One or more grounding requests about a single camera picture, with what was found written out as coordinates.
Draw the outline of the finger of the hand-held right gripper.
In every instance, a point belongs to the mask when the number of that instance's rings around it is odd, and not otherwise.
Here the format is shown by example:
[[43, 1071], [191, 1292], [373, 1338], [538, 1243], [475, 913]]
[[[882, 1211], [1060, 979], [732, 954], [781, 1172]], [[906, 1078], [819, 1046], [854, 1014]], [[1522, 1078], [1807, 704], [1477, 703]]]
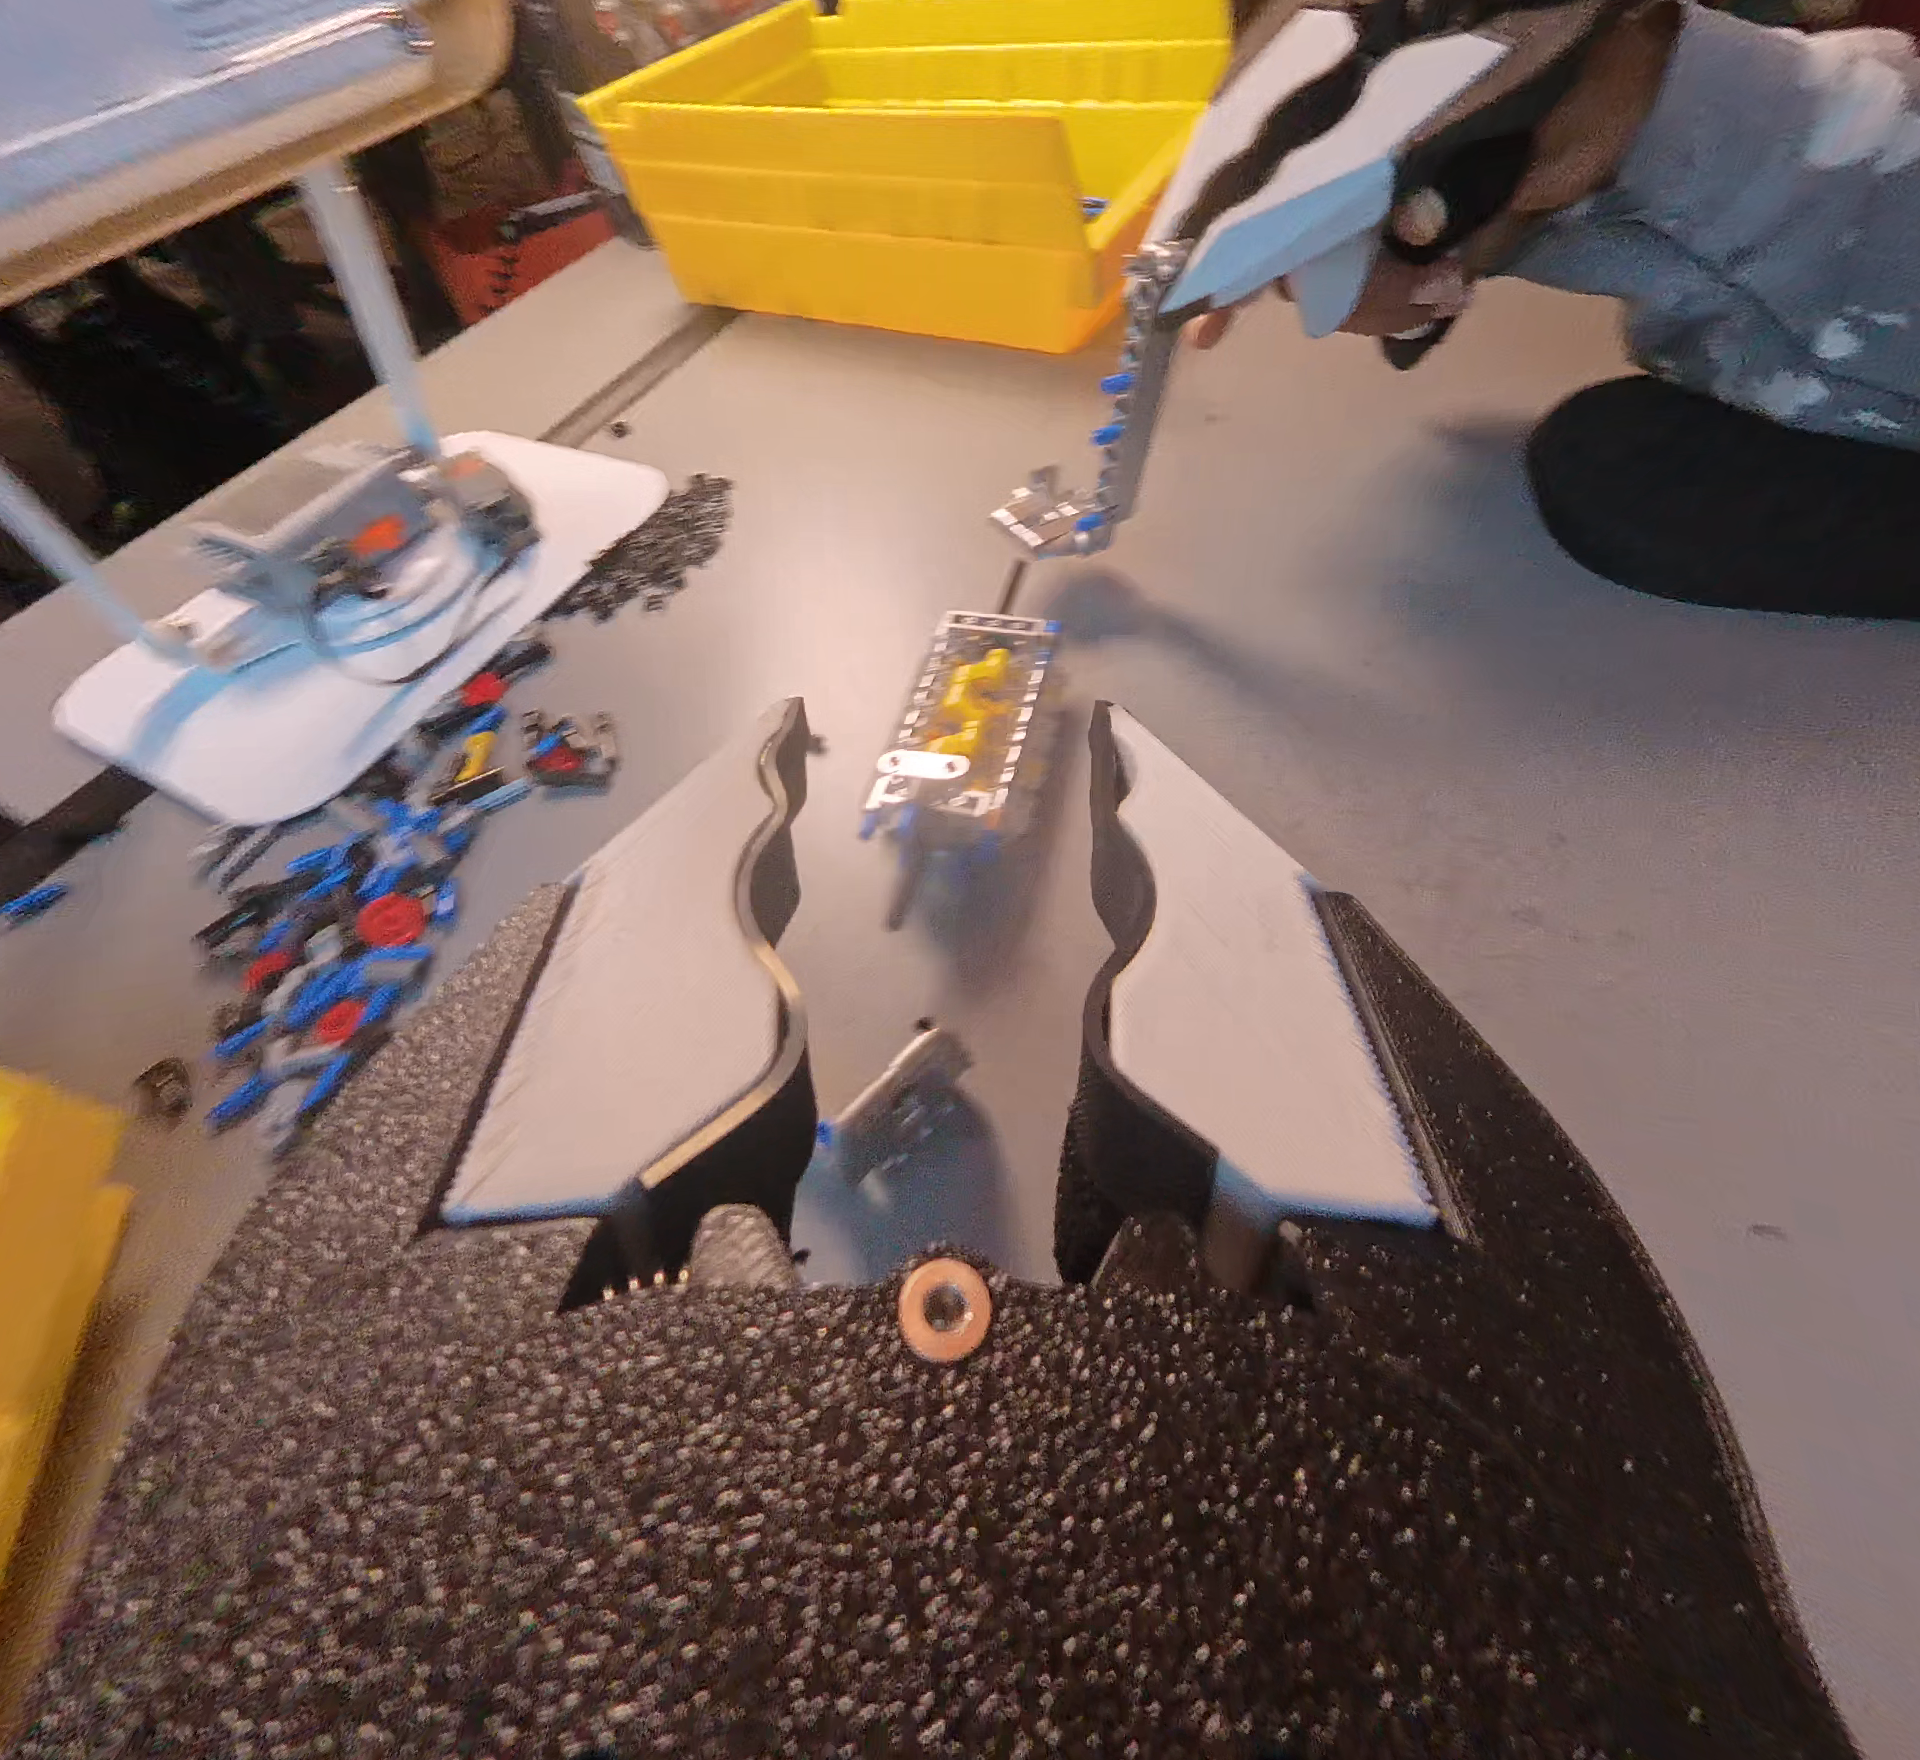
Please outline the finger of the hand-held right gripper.
[[1234, 310], [1286, 285], [1312, 338], [1337, 334], [1374, 276], [1414, 137], [1501, 61], [1505, 42], [1486, 34], [1392, 51], [1325, 134], [1288, 153], [1263, 189], [1192, 247], [1185, 314]]
[[1274, 8], [1237, 45], [1154, 218], [1155, 247], [1199, 247], [1359, 100], [1359, 22], [1344, 8]]

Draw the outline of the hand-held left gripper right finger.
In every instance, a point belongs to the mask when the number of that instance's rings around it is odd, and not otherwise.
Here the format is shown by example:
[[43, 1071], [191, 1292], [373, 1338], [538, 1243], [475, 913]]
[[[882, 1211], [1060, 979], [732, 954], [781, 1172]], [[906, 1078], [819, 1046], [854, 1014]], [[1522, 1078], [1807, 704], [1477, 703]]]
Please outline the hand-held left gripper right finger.
[[1440, 1236], [1332, 896], [1122, 704], [1092, 712], [1090, 777], [1112, 939], [1084, 1016], [1096, 1193], [1181, 1219], [1230, 1288], [1261, 1286], [1288, 1224]]

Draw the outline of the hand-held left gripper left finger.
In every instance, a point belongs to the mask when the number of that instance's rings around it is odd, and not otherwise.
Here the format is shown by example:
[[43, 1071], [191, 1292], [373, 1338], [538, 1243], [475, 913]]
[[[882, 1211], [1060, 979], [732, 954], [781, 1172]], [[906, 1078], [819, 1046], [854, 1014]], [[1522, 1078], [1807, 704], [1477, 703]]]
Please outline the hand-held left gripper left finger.
[[448, 1227], [791, 1218], [814, 1157], [803, 989], [781, 960], [803, 902], [804, 699], [779, 699], [563, 887], [438, 1197]]

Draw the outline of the grey beam with small bracket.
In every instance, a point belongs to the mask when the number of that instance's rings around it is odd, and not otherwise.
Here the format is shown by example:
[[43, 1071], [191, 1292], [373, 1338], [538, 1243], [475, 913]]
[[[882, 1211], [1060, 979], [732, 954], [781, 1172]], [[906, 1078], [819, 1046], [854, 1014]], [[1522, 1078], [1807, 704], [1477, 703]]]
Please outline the grey beam with small bracket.
[[1145, 244], [1127, 261], [1119, 369], [1100, 384], [1112, 418], [1092, 433], [1096, 467], [1069, 475], [1038, 467], [996, 513], [992, 522], [1018, 550], [1021, 566], [1096, 557], [1141, 509], [1142, 479], [1164, 410], [1167, 380], [1185, 322], [1167, 321], [1168, 292], [1188, 266], [1188, 240]]

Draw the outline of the grey beam with motor block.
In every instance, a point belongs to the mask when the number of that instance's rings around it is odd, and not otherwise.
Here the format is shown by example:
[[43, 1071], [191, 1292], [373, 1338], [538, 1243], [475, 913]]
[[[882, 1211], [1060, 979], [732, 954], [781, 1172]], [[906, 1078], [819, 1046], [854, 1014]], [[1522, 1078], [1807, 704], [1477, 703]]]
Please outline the grey beam with motor block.
[[849, 1106], [816, 1124], [829, 1172], [858, 1189], [977, 1117], [967, 1078], [974, 1054], [949, 1026], [922, 1022], [908, 1046]]

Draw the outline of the clear engine block yellow crankshaft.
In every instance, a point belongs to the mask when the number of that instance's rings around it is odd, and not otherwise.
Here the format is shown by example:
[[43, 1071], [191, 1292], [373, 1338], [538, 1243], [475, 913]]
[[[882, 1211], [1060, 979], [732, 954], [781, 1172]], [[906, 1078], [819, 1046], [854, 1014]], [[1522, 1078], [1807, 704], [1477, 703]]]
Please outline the clear engine block yellow crankshaft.
[[886, 931], [1031, 834], [1060, 736], [1060, 650], [1051, 617], [953, 609], [936, 623], [858, 822], [898, 852]]

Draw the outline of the person's right forearm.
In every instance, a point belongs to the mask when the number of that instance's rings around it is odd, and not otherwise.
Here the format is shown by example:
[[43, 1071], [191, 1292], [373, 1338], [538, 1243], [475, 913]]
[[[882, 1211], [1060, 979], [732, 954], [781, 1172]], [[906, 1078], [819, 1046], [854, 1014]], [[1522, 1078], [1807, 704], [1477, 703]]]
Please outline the person's right forearm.
[[1619, 305], [1630, 359], [1797, 431], [1917, 449], [1917, 54], [1675, 0], [1614, 183], [1508, 266]]

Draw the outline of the person's right hand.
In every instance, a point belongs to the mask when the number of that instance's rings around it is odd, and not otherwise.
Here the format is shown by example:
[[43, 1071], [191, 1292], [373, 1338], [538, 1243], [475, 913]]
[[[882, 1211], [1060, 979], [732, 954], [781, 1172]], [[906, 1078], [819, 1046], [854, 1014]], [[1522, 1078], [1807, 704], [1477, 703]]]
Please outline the person's right hand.
[[[1245, 28], [1247, 30], [1274, 8], [1344, 8], [1344, 0], [1271, 0]], [[1453, 260], [1410, 266], [1396, 264], [1379, 244], [1374, 276], [1370, 278], [1359, 306], [1337, 334], [1356, 334], [1366, 338], [1400, 338], [1400, 336], [1429, 336], [1445, 330], [1469, 305], [1479, 280], [1498, 276], [1524, 237], [1541, 222], [1573, 210], [1590, 198], [1597, 190], [1614, 179], [1622, 158], [1628, 157], [1648, 109], [1654, 107], [1667, 71], [1667, 55], [1679, 34], [1679, 7], [1675, 0], [1643, 0], [1632, 7], [1614, 34], [1607, 41], [1607, 70], [1588, 83], [1580, 96], [1577, 125], [1573, 127], [1573, 142], [1565, 148], [1559, 173], [1545, 189], [1541, 211], [1518, 237], [1507, 244], [1501, 260], [1493, 266], [1462, 270]], [[1230, 314], [1234, 310], [1213, 310], [1185, 314], [1185, 276], [1168, 292], [1167, 321], [1185, 322], [1185, 334], [1209, 347], [1226, 334]]]

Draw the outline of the pile of mixed brick parts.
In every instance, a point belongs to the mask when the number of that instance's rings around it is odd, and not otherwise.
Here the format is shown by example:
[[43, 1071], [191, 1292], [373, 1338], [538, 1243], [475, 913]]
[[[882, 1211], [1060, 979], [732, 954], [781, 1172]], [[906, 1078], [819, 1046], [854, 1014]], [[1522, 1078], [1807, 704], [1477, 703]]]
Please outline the pile of mixed brick parts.
[[208, 1022], [208, 1132], [250, 1124], [276, 1157], [290, 1150], [426, 996], [487, 826], [537, 794], [613, 785], [609, 716], [514, 708], [552, 661], [546, 625], [526, 629], [339, 797], [206, 847], [221, 908], [196, 949], [227, 982]]

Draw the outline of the nested yellow empty bins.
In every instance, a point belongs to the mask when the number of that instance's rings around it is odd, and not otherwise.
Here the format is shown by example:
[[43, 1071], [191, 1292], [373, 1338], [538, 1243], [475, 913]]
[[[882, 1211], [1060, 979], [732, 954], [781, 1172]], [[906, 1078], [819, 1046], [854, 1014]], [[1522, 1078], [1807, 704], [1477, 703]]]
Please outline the nested yellow empty bins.
[[787, 0], [580, 109], [688, 305], [1069, 356], [1233, 42], [1234, 0]]

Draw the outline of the pile of black pins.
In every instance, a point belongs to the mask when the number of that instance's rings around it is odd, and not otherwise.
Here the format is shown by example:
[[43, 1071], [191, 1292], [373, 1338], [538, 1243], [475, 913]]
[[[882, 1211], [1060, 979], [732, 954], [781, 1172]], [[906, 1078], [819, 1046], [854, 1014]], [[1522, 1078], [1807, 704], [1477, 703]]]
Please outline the pile of black pins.
[[546, 621], [608, 623], [628, 608], [661, 613], [723, 550], [733, 526], [733, 480], [691, 475], [661, 509], [603, 550], [550, 608]]

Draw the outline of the white document stand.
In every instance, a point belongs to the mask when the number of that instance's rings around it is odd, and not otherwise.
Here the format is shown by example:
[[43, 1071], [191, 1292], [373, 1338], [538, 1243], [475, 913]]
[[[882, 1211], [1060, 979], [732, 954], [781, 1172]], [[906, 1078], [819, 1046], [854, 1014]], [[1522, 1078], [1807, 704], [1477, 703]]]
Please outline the white document stand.
[[418, 718], [514, 640], [589, 562], [667, 500], [651, 467], [492, 431], [443, 435], [373, 215], [347, 158], [297, 179], [359, 347], [428, 489], [443, 452], [481, 452], [533, 503], [538, 547], [514, 567], [475, 551], [452, 513], [377, 574], [335, 574], [281, 616], [211, 587], [142, 616], [7, 475], [7, 528], [119, 636], [57, 703], [65, 740], [206, 819], [266, 826], [343, 792]]

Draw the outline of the grey battery box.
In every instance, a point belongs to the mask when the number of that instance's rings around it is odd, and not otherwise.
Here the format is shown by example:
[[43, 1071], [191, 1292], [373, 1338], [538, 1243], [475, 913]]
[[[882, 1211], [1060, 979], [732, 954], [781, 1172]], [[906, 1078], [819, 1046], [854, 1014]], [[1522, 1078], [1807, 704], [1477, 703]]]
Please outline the grey battery box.
[[297, 467], [319, 489], [278, 522], [191, 528], [187, 551], [221, 592], [294, 616], [335, 574], [377, 574], [438, 526], [415, 449], [335, 445], [299, 458]]

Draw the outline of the yellow bin with brick parts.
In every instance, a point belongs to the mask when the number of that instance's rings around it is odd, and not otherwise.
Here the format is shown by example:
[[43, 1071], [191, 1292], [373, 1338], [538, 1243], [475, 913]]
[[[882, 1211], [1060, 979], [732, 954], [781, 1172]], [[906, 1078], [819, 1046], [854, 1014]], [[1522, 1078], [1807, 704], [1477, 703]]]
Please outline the yellow bin with brick parts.
[[34, 1503], [132, 1189], [124, 1113], [3, 1071], [3, 1566]]

